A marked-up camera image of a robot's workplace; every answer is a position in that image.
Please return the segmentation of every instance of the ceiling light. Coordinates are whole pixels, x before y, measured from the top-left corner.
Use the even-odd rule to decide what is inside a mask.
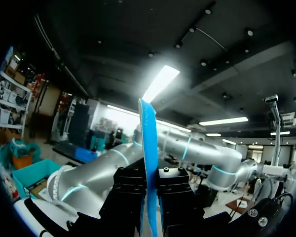
[[[143,100],[150,103],[178,74],[180,71],[165,65],[143,96]]]
[[[195,28],[194,27],[191,27],[191,28],[189,28],[188,31],[190,31],[191,33],[194,33],[195,32]]]
[[[205,61],[205,60],[202,60],[202,61],[201,61],[201,65],[202,65],[203,67],[205,67],[205,66],[207,65],[206,61]]]
[[[208,137],[221,137],[222,135],[219,133],[206,133],[206,136]]]
[[[236,143],[235,143],[235,142],[229,141],[229,140],[227,140],[227,139],[223,139],[222,141],[223,141],[223,142],[227,142],[227,143],[229,143],[229,144],[236,145]]]
[[[119,107],[115,107],[115,106],[112,106],[112,105],[108,105],[108,107],[111,108],[111,109],[114,109],[114,110],[118,110],[118,111],[130,114],[130,115],[139,116],[138,113],[134,113],[134,112],[131,112],[131,111],[128,111],[128,110],[124,110],[124,109],[121,109]]]
[[[253,36],[253,30],[246,29],[248,36]]]
[[[17,55],[15,55],[14,57],[15,57],[17,60],[21,61],[21,59],[20,59]]]
[[[181,47],[182,47],[182,42],[176,44],[176,48],[181,48]]]
[[[206,13],[207,15],[210,15],[210,14],[212,14],[212,11],[211,11],[210,9],[206,9],[206,10],[205,10],[205,13]]]
[[[227,119],[221,119],[221,120],[200,122],[199,124],[202,126],[210,126],[210,125],[235,123],[235,122],[247,122],[247,121],[249,121],[247,117],[239,117],[239,118],[227,118]]]
[[[286,132],[281,132],[280,134],[281,135],[288,135],[290,133],[291,133],[290,131],[286,131]],[[271,136],[275,136],[275,135],[276,135],[276,132],[271,132]]]
[[[292,75],[294,78],[296,77],[296,70],[292,70]]]
[[[128,110],[125,110],[125,109],[121,109],[119,107],[115,107],[115,106],[112,106],[112,105],[107,105],[107,107],[109,107],[111,109],[114,109],[114,110],[118,110],[118,111],[121,111],[121,112],[130,114],[130,115],[134,115],[134,116],[138,116],[139,117],[139,114],[138,113],[135,113],[135,112],[131,112],[131,111],[128,111]],[[161,120],[157,120],[157,119],[156,119],[156,122],[159,123],[159,124],[163,124],[165,126],[168,126],[168,127],[176,128],[176,129],[181,130],[181,131],[184,131],[184,132],[191,132],[191,130],[189,130],[187,128],[180,127],[180,126],[174,125],[174,124],[169,123],[169,122],[165,122],[165,121],[161,121]]]
[[[159,123],[159,124],[163,124],[165,126],[168,126],[168,127],[176,128],[176,129],[184,131],[184,132],[191,132],[191,130],[189,130],[187,128],[180,127],[180,126],[174,125],[172,123],[168,123],[168,122],[157,120],[157,119],[156,119],[156,122]]]

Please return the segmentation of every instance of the blue towel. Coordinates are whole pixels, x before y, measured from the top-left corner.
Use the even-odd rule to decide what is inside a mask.
[[[157,237],[157,189],[155,188],[155,177],[158,170],[158,145],[156,118],[152,105],[143,99],[139,99],[139,111],[147,177],[147,214],[152,236]]]

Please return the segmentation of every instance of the table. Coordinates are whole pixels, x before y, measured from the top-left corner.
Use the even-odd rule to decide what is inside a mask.
[[[237,200],[247,201],[248,207],[245,208],[245,209],[244,208],[240,208],[240,207],[237,208]],[[240,214],[244,213],[245,210],[250,209],[251,207],[253,207],[253,205],[254,205],[254,202],[253,201],[250,201],[249,199],[246,199],[245,197],[240,197],[240,198],[238,198],[238,199],[236,199],[234,201],[231,201],[231,202],[229,202],[229,203],[226,204],[227,207],[229,207],[230,209],[232,209],[232,210],[234,210],[234,211],[236,211],[236,212],[238,212]]]
[[[78,147],[79,146],[69,143],[67,141],[61,141],[53,147],[53,151],[68,159],[74,160],[77,163],[85,164],[84,161],[74,158],[75,150]]]

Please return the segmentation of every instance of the screw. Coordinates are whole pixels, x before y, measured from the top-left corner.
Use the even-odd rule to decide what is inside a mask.
[[[250,210],[248,211],[248,215],[249,215],[250,217],[256,217],[256,216],[258,215],[258,211],[257,211],[256,209],[250,209]]]
[[[258,220],[258,224],[259,224],[259,226],[261,226],[261,227],[266,226],[266,225],[267,225],[267,218],[264,217],[264,216],[262,216],[262,217]]]

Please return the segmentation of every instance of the person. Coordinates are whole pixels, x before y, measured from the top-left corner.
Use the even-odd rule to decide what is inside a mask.
[[[109,142],[107,144],[107,149],[112,149],[113,148],[113,143],[114,143],[115,137],[114,137],[114,131],[112,131],[109,134]]]

